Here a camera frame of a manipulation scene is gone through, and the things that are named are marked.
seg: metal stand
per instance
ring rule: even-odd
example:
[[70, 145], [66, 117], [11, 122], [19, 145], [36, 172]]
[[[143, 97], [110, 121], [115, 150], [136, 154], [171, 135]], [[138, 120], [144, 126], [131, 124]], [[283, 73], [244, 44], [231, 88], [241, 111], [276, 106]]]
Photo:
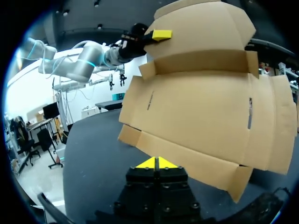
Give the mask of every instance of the metal stand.
[[49, 154], [50, 154], [50, 156], [51, 156], [51, 158], [52, 158], [52, 160], [54, 162], [54, 164], [48, 166], [50, 169], [52, 169], [52, 167], [55, 166], [55, 165], [60, 165], [61, 168], [64, 167], [63, 164], [61, 164], [60, 162], [56, 162], [55, 161], [55, 159], [53, 158], [53, 156], [52, 156], [52, 154], [51, 154], [51, 152], [50, 152], [49, 149], [48, 149], [48, 152], [49, 152]]

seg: shelf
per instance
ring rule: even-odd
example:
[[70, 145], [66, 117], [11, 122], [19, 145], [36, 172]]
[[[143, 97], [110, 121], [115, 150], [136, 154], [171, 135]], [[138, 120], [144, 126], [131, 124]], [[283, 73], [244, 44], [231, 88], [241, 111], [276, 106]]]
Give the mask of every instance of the shelf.
[[282, 74], [289, 74], [289, 75], [291, 75], [291, 76], [293, 76], [293, 77], [295, 77], [295, 78], [298, 78], [299, 76], [297, 75], [297, 74], [295, 74], [294, 72], [292, 72], [292, 71], [290, 71], [290, 70], [288, 70], [288, 69], [285, 69], [285, 68], [283, 68], [283, 69], [280, 69], [279, 70], [279, 72], [281, 72]]
[[296, 85], [294, 85], [294, 84], [292, 84], [292, 83], [290, 83], [290, 86], [291, 86], [292, 88], [294, 88], [295, 90], [298, 90], [298, 89], [299, 89], [298, 86], [296, 86]]

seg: black cable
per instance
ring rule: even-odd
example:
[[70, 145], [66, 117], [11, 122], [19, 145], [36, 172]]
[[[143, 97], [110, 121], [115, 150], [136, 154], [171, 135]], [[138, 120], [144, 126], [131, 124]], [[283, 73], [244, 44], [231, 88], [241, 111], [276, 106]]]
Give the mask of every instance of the black cable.
[[37, 199], [40, 201], [45, 210], [57, 221], [59, 224], [74, 224], [64, 213], [56, 208], [47, 198], [41, 193], [37, 195]]
[[276, 194], [276, 193], [277, 193], [278, 191], [280, 191], [280, 190], [284, 191], [284, 192], [289, 196], [289, 198], [292, 196], [288, 188], [277, 188], [277, 189], [273, 192], [273, 194]]

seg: black tabletop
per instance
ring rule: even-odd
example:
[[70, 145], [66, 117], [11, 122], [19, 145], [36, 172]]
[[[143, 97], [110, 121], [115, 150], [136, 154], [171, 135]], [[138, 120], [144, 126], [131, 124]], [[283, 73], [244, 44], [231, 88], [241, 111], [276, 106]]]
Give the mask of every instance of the black tabletop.
[[[75, 223], [93, 220], [96, 210], [112, 214], [127, 170], [149, 158], [137, 148], [117, 140], [122, 127], [119, 114], [120, 110], [114, 110], [93, 115], [76, 122], [70, 131], [64, 156], [64, 200], [66, 214]], [[238, 204], [226, 191], [191, 178], [189, 184], [200, 202], [202, 217], [220, 220], [236, 213], [263, 192], [277, 187], [293, 190], [298, 170], [297, 137], [288, 175], [254, 170]]]
[[120, 109], [121, 106], [122, 106], [122, 99], [97, 103], [95, 105], [100, 109], [104, 108], [104, 109], [109, 110], [109, 111], [115, 110], [115, 109]]

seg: cardboard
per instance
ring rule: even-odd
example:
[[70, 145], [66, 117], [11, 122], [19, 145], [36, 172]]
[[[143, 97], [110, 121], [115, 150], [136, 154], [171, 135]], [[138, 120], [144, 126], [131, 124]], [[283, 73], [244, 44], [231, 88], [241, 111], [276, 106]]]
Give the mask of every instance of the cardboard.
[[155, 17], [149, 30], [172, 29], [173, 36], [146, 47], [154, 60], [132, 79], [119, 140], [185, 167], [235, 202], [253, 168], [286, 174], [296, 105], [287, 77], [260, 76], [257, 53], [244, 50], [255, 31], [245, 12], [181, 0]]

